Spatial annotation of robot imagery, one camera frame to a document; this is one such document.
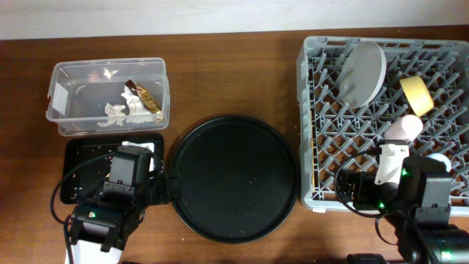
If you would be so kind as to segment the yellow bowl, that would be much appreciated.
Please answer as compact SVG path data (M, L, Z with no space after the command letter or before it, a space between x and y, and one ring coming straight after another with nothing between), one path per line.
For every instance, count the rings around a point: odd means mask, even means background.
M403 78L399 83L411 109L417 117L422 117L433 109L435 106L434 101L422 77Z

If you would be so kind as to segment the blue plastic cup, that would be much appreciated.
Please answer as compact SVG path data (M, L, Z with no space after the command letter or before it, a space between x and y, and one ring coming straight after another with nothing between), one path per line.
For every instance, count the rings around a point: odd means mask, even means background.
M434 159L439 162L443 162L446 166L446 171L450 172L451 171L451 161L450 159L445 156L444 154L441 153L432 153L427 156L428 158Z

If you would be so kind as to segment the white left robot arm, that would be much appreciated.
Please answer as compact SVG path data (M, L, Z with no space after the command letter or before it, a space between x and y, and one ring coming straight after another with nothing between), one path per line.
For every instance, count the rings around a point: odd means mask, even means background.
M151 173L148 186L104 191L79 203L63 224L66 263L118 263L150 206L180 200L176 174Z

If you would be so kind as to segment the white napkin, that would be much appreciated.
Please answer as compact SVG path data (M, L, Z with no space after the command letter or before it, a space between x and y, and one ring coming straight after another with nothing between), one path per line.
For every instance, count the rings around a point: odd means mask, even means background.
M105 106L105 114L107 114L109 117L125 116L125 108L125 105L111 105L107 103Z
M129 108L129 115L143 115L149 113L141 102L139 96L134 95L129 87L124 86L124 92L121 96L126 100L126 104Z

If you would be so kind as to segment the grey round plate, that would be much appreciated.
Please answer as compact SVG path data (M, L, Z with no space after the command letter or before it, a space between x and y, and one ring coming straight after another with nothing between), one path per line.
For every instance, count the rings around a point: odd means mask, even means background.
M386 72L386 58L375 42L366 41L348 56L342 68L340 81L341 101L351 109L369 105L380 91Z

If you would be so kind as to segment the pink plastic cup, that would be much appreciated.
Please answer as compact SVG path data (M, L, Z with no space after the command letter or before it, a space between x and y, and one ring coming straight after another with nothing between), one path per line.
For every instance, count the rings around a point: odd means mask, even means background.
M422 132L423 128L424 124L419 117L408 114L398 118L391 124L384 133L384 139L412 142Z

